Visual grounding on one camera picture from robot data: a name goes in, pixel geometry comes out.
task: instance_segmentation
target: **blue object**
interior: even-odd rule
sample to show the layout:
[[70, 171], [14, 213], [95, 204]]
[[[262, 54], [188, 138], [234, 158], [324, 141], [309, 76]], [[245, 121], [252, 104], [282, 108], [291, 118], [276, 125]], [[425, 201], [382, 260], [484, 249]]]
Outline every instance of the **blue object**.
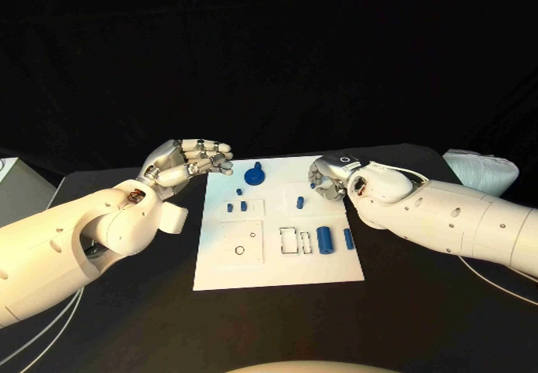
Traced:
[[353, 237], [350, 236], [348, 228], [344, 229], [344, 245], [347, 245], [348, 250], [351, 250], [354, 248]]
[[330, 238], [328, 227], [318, 227], [315, 229], [315, 232], [317, 232], [318, 253], [324, 255], [331, 254], [334, 252], [334, 249], [333, 249], [333, 240]]
[[265, 180], [265, 173], [260, 170], [260, 163], [255, 162], [253, 168], [243, 173], [243, 181], [247, 185], [259, 185]]

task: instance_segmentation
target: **white cable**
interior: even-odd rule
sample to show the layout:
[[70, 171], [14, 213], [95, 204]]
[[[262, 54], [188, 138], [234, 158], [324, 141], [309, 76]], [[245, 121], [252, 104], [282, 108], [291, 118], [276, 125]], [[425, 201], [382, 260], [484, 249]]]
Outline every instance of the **white cable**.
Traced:
[[403, 171], [403, 172], [406, 172], [406, 173], [409, 173], [409, 174], [418, 176], [418, 177], [422, 179], [423, 182], [429, 180], [423, 175], [420, 175], [420, 174], [416, 173], [415, 171], [410, 171], [409, 169], [400, 169], [399, 167], [393, 167], [393, 166], [382, 165], [382, 164], [377, 163], [377, 162], [371, 162], [371, 163], [374, 163], [374, 164], [376, 164], [377, 166], [380, 166], [380, 167], [384, 167], [386, 169], [395, 169], [396, 171]]
[[58, 312], [56, 318], [53, 319], [53, 321], [44, 326], [43, 330], [37, 333], [37, 335], [24, 343], [24, 345], [0, 361], [0, 366], [5, 364], [5, 362], [8, 360], [11, 360], [11, 358], [20, 353], [20, 351], [24, 350], [24, 348], [35, 341], [35, 339], [44, 334], [44, 332], [50, 329], [50, 327], [53, 326], [53, 324], [56, 323], [56, 321], [58, 320], [58, 318], [63, 316], [63, 313], [67, 311], [67, 308], [70, 307], [70, 305], [73, 304], [73, 302], [79, 299], [77, 296], [80, 295], [82, 296], [82, 291], [83, 291], [83, 288], [79, 289], [73, 295], [73, 297], [70, 298], [70, 301], [67, 303], [67, 305], [64, 306], [63, 310]]
[[514, 268], [511, 267], [507, 267], [506, 268], [508, 270], [513, 270], [520, 276], [526, 277], [530, 281], [533, 281], [534, 283], [538, 283], [538, 279], [534, 277], [532, 277], [529, 274], [526, 274], [524, 272], [520, 272], [519, 270], [516, 270]]
[[41, 353], [37, 355], [37, 357], [32, 359], [31, 363], [25, 366], [25, 368], [20, 371], [20, 373], [22, 373], [37, 362], [37, 360], [41, 358], [41, 356], [44, 355], [44, 353], [47, 352], [50, 346], [53, 345], [53, 343], [56, 342], [56, 339], [58, 338], [58, 336], [61, 335], [63, 333], [63, 330], [64, 328], [67, 327], [67, 324], [69, 324], [69, 321], [70, 319], [73, 318], [73, 314], [74, 314], [74, 311], [76, 311], [76, 308], [77, 308], [77, 303], [80, 302], [80, 299], [82, 299], [82, 293], [83, 293], [83, 288], [79, 290], [79, 296], [77, 296], [77, 300], [76, 300], [76, 303], [74, 303], [74, 306], [73, 306], [73, 310], [70, 311], [70, 315], [67, 317], [67, 321], [64, 322], [63, 324], [63, 327], [61, 329], [58, 330], [56, 336], [53, 337], [53, 341], [47, 344], [47, 346], [44, 347], [44, 350], [41, 351]]
[[468, 263], [464, 261], [464, 259], [457, 256], [462, 262], [462, 264], [467, 266], [467, 268], [472, 271], [474, 275], [484, 281], [487, 282], [490, 285], [493, 285], [497, 289], [500, 289], [503, 292], [506, 292], [507, 294], [513, 295], [516, 298], [521, 299], [524, 302], [529, 302], [532, 305], [538, 305], [538, 302], [526, 299], [524, 297], [521, 297], [520, 295], [517, 295], [516, 293], [511, 293], [511, 291], [506, 290], [501, 286], [498, 286], [494, 282], [491, 282], [490, 280], [487, 280], [480, 274], [478, 272], [475, 272], [475, 269], [468, 265]]

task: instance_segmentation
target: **white board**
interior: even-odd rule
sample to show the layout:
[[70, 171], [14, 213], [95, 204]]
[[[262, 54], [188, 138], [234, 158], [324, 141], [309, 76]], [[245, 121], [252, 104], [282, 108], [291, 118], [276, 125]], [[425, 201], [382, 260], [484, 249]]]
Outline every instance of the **white board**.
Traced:
[[[356, 250], [344, 243], [344, 204], [325, 200], [305, 181], [317, 158], [233, 161], [232, 176], [208, 174], [194, 290], [364, 279]], [[265, 181], [249, 186], [243, 173], [255, 162], [260, 163]], [[296, 208], [298, 196], [304, 198], [302, 209]], [[240, 201], [246, 211], [240, 211]], [[334, 252], [328, 255], [318, 253], [315, 228], [321, 226], [330, 229]]]

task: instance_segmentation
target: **robotic arm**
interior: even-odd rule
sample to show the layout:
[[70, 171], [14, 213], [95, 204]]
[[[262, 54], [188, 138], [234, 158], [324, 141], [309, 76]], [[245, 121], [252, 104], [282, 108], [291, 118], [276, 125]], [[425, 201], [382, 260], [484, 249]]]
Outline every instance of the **robotic arm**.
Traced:
[[314, 161], [308, 181], [324, 198], [348, 195], [371, 228], [390, 230], [433, 251], [488, 260], [538, 276], [536, 209], [341, 152]]
[[[0, 228], [0, 328], [56, 305], [139, 253], [157, 229], [181, 232], [187, 210], [164, 200], [195, 175], [232, 174], [229, 151], [213, 141], [170, 140], [135, 180]], [[99, 245], [83, 250], [80, 236]]]

